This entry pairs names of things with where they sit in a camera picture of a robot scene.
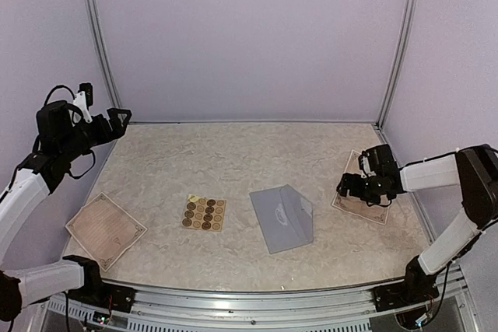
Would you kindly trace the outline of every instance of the beige marbled surface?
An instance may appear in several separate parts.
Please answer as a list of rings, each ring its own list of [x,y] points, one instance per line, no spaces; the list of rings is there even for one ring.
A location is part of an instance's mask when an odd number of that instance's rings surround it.
[[[331,207],[351,149],[379,144],[368,124],[136,125],[91,197],[106,193],[149,231],[103,276],[171,288],[275,291],[401,276],[428,244],[406,197],[387,225]],[[290,184],[314,204],[314,242],[270,255],[249,192]],[[222,232],[181,227],[188,194],[227,199]],[[65,252],[85,255],[71,239]]]

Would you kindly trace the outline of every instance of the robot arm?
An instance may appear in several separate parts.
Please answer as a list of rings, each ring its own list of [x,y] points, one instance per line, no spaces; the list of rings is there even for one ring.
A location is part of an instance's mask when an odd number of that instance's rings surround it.
[[[90,116],[92,86],[83,83],[72,103],[45,103],[37,113],[39,135],[30,153],[17,167],[10,185],[0,195],[0,264],[10,243],[36,206],[53,193],[71,162],[93,154],[92,148],[125,134],[132,115],[116,108]],[[102,302],[106,298],[98,265],[83,257],[65,257],[55,264],[19,271],[0,271],[0,320],[11,321],[34,302],[67,290]]]
[[[434,288],[437,275],[454,259],[463,256],[482,231],[498,219],[498,158],[489,145],[478,145],[424,159],[401,169],[389,145],[362,152],[359,167],[363,175],[344,174],[338,193],[358,197],[367,204],[380,204],[398,194],[426,188],[459,184],[462,208],[436,241],[406,267],[401,283],[373,290],[377,311],[403,307],[439,295]]]

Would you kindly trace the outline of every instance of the gray envelope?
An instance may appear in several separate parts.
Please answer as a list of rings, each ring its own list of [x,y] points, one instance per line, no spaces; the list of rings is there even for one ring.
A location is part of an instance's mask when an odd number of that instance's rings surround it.
[[[313,205],[290,185],[249,195],[270,254],[313,242]]]

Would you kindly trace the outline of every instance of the table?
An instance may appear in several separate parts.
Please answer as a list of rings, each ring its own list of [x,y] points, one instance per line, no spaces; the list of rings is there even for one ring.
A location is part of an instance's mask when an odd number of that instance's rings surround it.
[[[132,125],[90,199],[104,192],[149,231],[104,278],[209,291],[357,285],[402,276],[427,246],[408,197],[379,225],[331,206],[352,149],[380,144],[369,124]],[[249,193],[290,184],[314,204],[314,242],[270,255]],[[227,199],[222,232],[181,226],[189,194]],[[74,239],[65,254],[86,253]]]

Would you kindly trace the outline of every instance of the white wall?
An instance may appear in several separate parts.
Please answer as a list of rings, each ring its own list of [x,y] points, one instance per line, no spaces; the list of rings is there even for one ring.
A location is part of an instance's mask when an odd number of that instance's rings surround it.
[[[134,121],[374,121],[405,0],[97,0]]]
[[[385,128],[401,163],[456,147],[498,146],[498,0],[418,0]],[[419,194],[436,232],[461,206],[458,187]],[[498,229],[462,261],[484,331],[498,330]]]
[[[0,185],[31,151],[37,135],[36,112],[57,84],[74,90],[81,82],[94,88],[93,113],[107,109],[83,0],[0,0]],[[54,95],[61,99],[64,93]],[[96,150],[97,165],[81,180],[66,179],[22,227],[3,268],[22,268],[60,259],[68,233],[65,223],[79,210],[109,152]],[[75,173],[91,158],[75,166]],[[0,330],[7,326],[0,325]],[[15,330],[24,329],[21,320]]]

